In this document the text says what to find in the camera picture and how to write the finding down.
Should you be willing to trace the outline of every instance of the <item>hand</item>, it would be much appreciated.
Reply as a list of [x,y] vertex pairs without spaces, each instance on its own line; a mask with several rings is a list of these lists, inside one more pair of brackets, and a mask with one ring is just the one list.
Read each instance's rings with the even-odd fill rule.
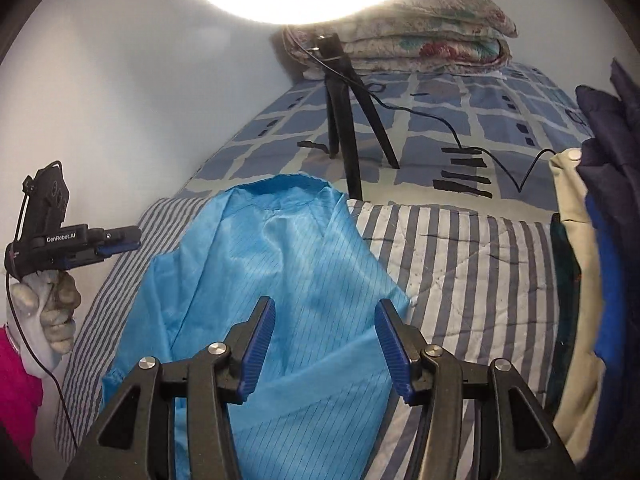
[[[14,308],[30,348],[38,360],[53,371],[62,355],[71,351],[76,323],[74,310],[80,305],[80,293],[71,275],[45,270],[25,276],[10,287]],[[14,317],[7,308],[9,334],[19,348],[24,369],[29,375],[44,377],[24,345]]]

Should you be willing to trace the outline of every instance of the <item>bed sheet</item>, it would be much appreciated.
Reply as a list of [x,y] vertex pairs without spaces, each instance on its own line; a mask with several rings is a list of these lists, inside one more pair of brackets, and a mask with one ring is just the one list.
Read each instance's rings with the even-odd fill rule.
[[[206,198],[162,199],[139,225],[143,245],[119,258],[79,332],[63,393],[76,435],[95,420],[100,380],[114,357],[140,281],[153,256],[176,248]],[[558,305],[547,224],[516,222],[437,206],[349,201],[372,254],[411,299],[408,320],[427,341],[461,359],[510,359],[541,401],[556,338]],[[392,392],[367,480],[404,476],[420,411]],[[471,464],[473,409],[464,406],[459,475]],[[73,456],[62,412],[56,445]]]
[[[521,181],[543,148],[560,152],[591,136],[583,114],[540,70],[513,63],[481,76],[378,73],[370,90],[387,104],[443,117],[463,146],[490,150]],[[446,127],[432,119],[376,104],[400,161],[391,168],[352,95],[364,200],[375,204],[446,205],[482,214],[545,221],[558,208],[548,155],[522,193],[487,155],[456,153]],[[321,81],[295,85],[215,153],[178,198],[212,196],[237,184],[303,172],[346,191],[342,159],[300,140],[328,144]]]

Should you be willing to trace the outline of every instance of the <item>tripod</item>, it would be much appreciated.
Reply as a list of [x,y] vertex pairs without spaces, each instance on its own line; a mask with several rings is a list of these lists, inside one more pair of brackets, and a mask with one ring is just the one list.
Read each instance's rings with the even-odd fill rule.
[[324,86],[326,88],[326,112],[329,123],[329,158],[335,158],[338,150],[342,148],[349,198],[362,200],[362,181],[360,179],[358,147],[356,145],[356,133],[353,126],[353,113],[349,96],[350,89],[356,96],[365,117],[376,134],[389,165],[396,170],[400,168],[400,165],[371,96],[365,89],[362,79],[353,69],[351,59],[344,53],[338,35],[334,34],[328,38],[319,36],[317,44],[322,62],[335,70],[335,72],[343,75],[347,80],[353,82],[348,82],[338,76],[337,73],[332,72],[327,67],[323,67]]

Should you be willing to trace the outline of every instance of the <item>blue patterned bed sheet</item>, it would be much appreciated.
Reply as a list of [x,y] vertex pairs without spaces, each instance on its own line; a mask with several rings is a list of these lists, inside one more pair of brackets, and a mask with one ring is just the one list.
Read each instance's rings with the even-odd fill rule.
[[[517,181],[543,148],[560,152],[591,136],[575,103],[540,70],[523,64],[491,75],[379,73],[364,82],[387,104],[449,121],[463,146],[491,151]],[[557,209],[548,156],[518,193],[489,156],[455,153],[455,140],[443,124],[376,104],[400,161],[400,169],[394,170],[351,97],[365,200],[438,204],[528,221],[548,221],[548,213]],[[215,153],[177,196],[214,195],[299,171],[346,190],[340,156],[330,160],[321,150],[297,146],[300,140],[328,144],[327,131],[323,82],[301,82]]]

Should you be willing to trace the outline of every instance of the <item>black cable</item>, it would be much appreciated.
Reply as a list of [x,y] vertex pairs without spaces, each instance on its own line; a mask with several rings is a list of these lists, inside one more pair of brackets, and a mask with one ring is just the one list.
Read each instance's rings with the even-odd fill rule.
[[[62,164],[58,160],[49,164],[47,168],[50,168],[51,166],[55,166],[56,164],[60,166],[60,171],[62,171]],[[12,245],[14,242],[18,241],[18,235],[20,234],[20,226],[22,224],[22,215],[24,214],[24,206],[26,205],[26,203],[27,203],[27,194],[25,194],[24,198],[22,199],[22,205],[20,206],[20,215],[18,216],[18,223],[15,226],[15,236],[14,236],[14,241],[12,242]],[[36,356],[33,349],[31,349],[31,346],[29,345],[29,342],[27,341],[27,338],[25,337],[24,332],[22,331],[22,327],[20,326],[20,321],[18,320],[18,315],[16,314],[16,311],[15,311],[14,302],[11,299],[11,290],[9,288],[9,273],[6,274],[6,280],[4,284],[6,286],[6,298],[9,303],[9,308],[11,309],[11,314],[14,317],[15,325],[18,328],[18,332],[20,333],[20,337],[22,338],[24,345],[29,351],[29,354],[31,354],[31,357],[33,357],[33,360],[36,361],[36,364],[40,368],[42,368],[42,371],[44,371],[44,373],[46,373],[53,380],[53,383],[56,385],[56,389],[58,390],[58,396],[60,397],[60,403],[62,404],[62,411],[65,413],[66,423],[69,426],[69,431],[71,433],[71,439],[73,440],[74,448],[77,451],[78,441],[76,440],[76,434],[74,433],[74,428],[73,428],[73,425],[71,424],[71,417],[69,416],[69,410],[66,408],[65,397],[62,394],[62,388],[60,388],[60,383],[56,379],[55,375],[51,371],[49,371],[49,369],[44,364],[40,362],[40,360]]]
[[315,56],[313,53],[311,53],[309,50],[307,50],[305,47],[303,47],[300,42],[296,39],[296,37],[293,35],[292,31],[290,30],[289,27],[286,27],[288,33],[289,33],[289,37],[292,39],[292,41],[303,51],[305,52],[311,59],[315,60],[315,62],[318,62],[320,65],[322,65],[325,69],[330,70],[331,72],[335,73],[337,76],[339,76],[344,82],[348,83],[349,85],[354,85],[357,86],[358,88],[362,88],[363,90],[367,91],[369,93],[369,95],[375,99],[378,104],[380,106],[382,106],[383,108],[386,108],[387,110],[402,110],[405,112],[409,112],[410,114],[415,114],[421,117],[427,117],[430,119],[435,119],[437,121],[440,121],[442,124],[444,124],[449,131],[453,134],[453,138],[456,140],[456,144],[458,145],[459,149],[470,149],[470,150],[479,150],[482,153],[486,153],[487,155],[489,155],[492,160],[498,165],[500,166],[500,168],[504,171],[504,173],[509,177],[509,179],[513,182],[513,185],[515,186],[516,190],[518,190],[518,193],[522,193],[522,189],[524,188],[524,185],[527,181],[527,179],[529,178],[529,175],[531,174],[531,171],[533,171],[533,167],[536,165],[537,161],[540,160],[540,157],[542,155],[544,155],[545,153],[553,153],[554,155],[556,155],[556,152],[554,150],[552,150],[551,148],[545,148],[544,150],[541,150],[533,159],[533,162],[531,163],[529,170],[527,171],[527,173],[525,174],[524,178],[522,179],[521,183],[517,183],[516,179],[513,177],[513,175],[511,174],[511,172],[509,170],[507,170],[507,168],[504,167],[504,164],[500,162],[500,160],[498,160],[498,158],[491,152],[489,152],[488,150],[481,148],[480,146],[463,146],[462,143],[460,142],[460,139],[458,138],[458,133],[456,132],[455,128],[453,126],[451,126],[451,124],[449,123],[449,121],[443,119],[442,117],[438,117],[436,115],[433,114],[427,114],[424,112],[419,112],[417,110],[412,110],[411,108],[406,108],[404,106],[397,106],[397,105],[388,105],[386,103],[384,103],[382,101],[382,99],[380,99],[374,92],[372,92],[371,90],[369,90],[369,88],[366,88],[364,86],[362,86],[361,84],[352,81],[351,79],[349,79],[347,76],[341,74],[340,72],[338,72],[337,70],[334,70],[333,68],[331,68],[330,66],[328,66],[324,61],[322,61],[321,59],[319,59],[319,57]]

